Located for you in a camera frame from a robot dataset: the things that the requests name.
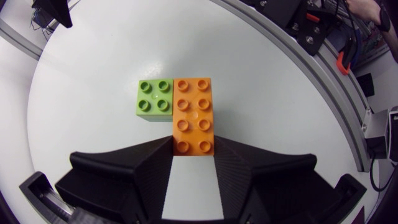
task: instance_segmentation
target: hand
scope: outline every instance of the hand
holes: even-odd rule
[[[380,25],[380,6],[374,0],[346,0],[349,11],[364,21]]]

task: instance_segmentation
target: black mount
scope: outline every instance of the black mount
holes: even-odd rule
[[[163,220],[172,136],[117,151],[70,156],[73,169],[52,190],[36,172],[20,189],[50,223],[198,223]],[[338,223],[366,189],[342,176],[333,189],[317,158],[283,155],[215,136],[224,220],[200,223]]]

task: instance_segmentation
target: green stud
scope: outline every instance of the green stud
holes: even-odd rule
[[[170,89],[170,85],[164,80],[160,81],[157,86],[164,93],[167,92]]]
[[[152,90],[152,87],[150,86],[150,84],[148,82],[142,82],[139,85],[139,88],[141,89],[141,91],[143,91],[144,93],[150,93],[150,91]]]
[[[157,107],[158,109],[160,109],[161,111],[167,111],[169,108],[169,103],[165,100],[159,100],[157,102]]]
[[[139,109],[142,110],[142,111],[149,111],[149,109],[150,109],[150,103],[149,103],[147,100],[141,100],[141,101],[138,103],[138,107],[139,107]]]

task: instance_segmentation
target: wire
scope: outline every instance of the wire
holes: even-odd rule
[[[336,17],[336,15],[337,15],[337,11],[338,11],[338,3],[339,3],[339,0],[337,0],[337,1],[336,1],[336,11],[335,11],[335,17]]]
[[[392,175],[394,174],[394,172],[391,174],[390,178],[388,179],[388,181],[387,181],[387,183],[386,183],[386,185],[385,185],[384,187],[381,187],[381,188],[377,187],[376,184],[374,183],[374,179],[373,179],[373,164],[374,164],[374,161],[375,161],[375,160],[376,160],[376,153],[373,152],[372,163],[371,163],[371,171],[370,171],[371,184],[372,184],[372,187],[373,187],[373,189],[374,189],[375,191],[377,191],[377,192],[382,192],[382,191],[385,190],[385,189],[387,188],[387,186],[390,184],[390,181],[391,181],[391,179],[392,179]]]
[[[349,17],[349,21],[351,22],[351,26],[353,27],[354,39],[355,39],[355,42],[357,43],[356,32],[355,32],[355,26],[354,26],[353,17],[352,17],[352,15],[351,15],[351,12],[350,12],[349,9],[348,9],[347,2],[346,2],[345,0],[343,0],[343,4],[344,4],[344,7],[346,8],[346,11],[347,11],[347,14],[348,14],[348,17]]]

